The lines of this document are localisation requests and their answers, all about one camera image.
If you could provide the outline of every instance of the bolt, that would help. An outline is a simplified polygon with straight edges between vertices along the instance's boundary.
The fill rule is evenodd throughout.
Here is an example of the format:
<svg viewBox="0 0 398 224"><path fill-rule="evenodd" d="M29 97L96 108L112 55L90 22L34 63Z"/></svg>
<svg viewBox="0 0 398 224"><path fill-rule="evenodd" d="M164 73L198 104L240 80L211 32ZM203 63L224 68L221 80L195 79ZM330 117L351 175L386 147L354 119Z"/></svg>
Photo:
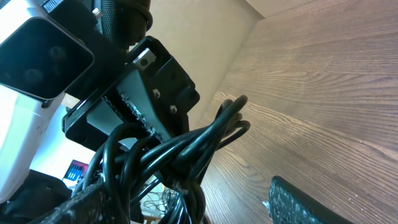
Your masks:
<svg viewBox="0 0 398 224"><path fill-rule="evenodd" d="M98 8L95 8L93 10L93 14L95 16L95 19L97 19L97 20L100 19L103 15L103 13Z"/></svg>
<svg viewBox="0 0 398 224"><path fill-rule="evenodd" d="M170 106L170 113L171 114L175 114L177 112L177 107L175 107L174 105Z"/></svg>
<svg viewBox="0 0 398 224"><path fill-rule="evenodd" d="M157 89L154 89L152 92L154 92L155 98L159 99L160 98L160 91Z"/></svg>

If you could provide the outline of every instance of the wooden table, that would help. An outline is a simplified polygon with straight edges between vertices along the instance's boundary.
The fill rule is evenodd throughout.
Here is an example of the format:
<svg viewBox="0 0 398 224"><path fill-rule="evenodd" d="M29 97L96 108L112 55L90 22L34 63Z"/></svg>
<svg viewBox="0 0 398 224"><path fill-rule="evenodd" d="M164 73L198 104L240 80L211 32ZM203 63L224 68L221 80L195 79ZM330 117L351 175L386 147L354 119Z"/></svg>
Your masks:
<svg viewBox="0 0 398 224"><path fill-rule="evenodd" d="M257 23L201 120L251 130L205 176L212 223L270 223L280 175L355 223L398 223L398 1L318 0Z"/></svg>

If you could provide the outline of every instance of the white device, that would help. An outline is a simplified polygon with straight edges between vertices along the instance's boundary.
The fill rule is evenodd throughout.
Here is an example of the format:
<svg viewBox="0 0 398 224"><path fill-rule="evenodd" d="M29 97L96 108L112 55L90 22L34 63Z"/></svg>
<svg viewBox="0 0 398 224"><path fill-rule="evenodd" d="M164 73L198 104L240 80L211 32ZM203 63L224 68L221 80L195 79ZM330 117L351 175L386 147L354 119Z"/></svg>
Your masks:
<svg viewBox="0 0 398 224"><path fill-rule="evenodd" d="M63 97L41 101L0 85L0 203L23 184L44 132Z"/></svg>

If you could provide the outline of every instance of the beige wall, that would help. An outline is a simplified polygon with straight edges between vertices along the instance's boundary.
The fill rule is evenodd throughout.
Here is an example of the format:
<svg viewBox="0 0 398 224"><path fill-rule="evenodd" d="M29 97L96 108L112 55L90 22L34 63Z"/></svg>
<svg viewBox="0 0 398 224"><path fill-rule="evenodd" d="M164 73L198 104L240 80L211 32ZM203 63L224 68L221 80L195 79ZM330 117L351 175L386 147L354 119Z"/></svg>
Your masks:
<svg viewBox="0 0 398 224"><path fill-rule="evenodd" d="M269 17L314 0L246 0L262 16Z"/></svg>
<svg viewBox="0 0 398 224"><path fill-rule="evenodd" d="M159 39L196 84L201 99L189 112L194 128L231 62L262 17L245 0L152 0Z"/></svg>

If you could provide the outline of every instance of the coiled cable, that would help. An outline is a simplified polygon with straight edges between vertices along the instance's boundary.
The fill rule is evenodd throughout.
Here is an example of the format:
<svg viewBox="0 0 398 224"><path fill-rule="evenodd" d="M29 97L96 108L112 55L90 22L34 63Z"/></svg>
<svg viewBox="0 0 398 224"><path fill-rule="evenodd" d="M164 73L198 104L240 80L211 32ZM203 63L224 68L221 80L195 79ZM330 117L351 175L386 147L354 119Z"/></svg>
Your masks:
<svg viewBox="0 0 398 224"><path fill-rule="evenodd" d="M239 113L247 100L244 95L234 102L226 100L209 126L169 139L152 149L146 147L153 146L149 143L153 143L154 137L143 136L145 131L139 123L120 124L97 150L83 183L75 191L84 190L95 181L94 173L101 169L102 159L102 178L116 223L129 223L130 209L159 182L178 192L172 209L160 223L200 223L206 207L200 183L213 154L250 128L248 121L241 121L242 114ZM116 158L118 142L131 137L138 141L126 155ZM121 159L124 160L123 168L116 170L115 161ZM145 181L154 174L158 180L142 189Z"/></svg>

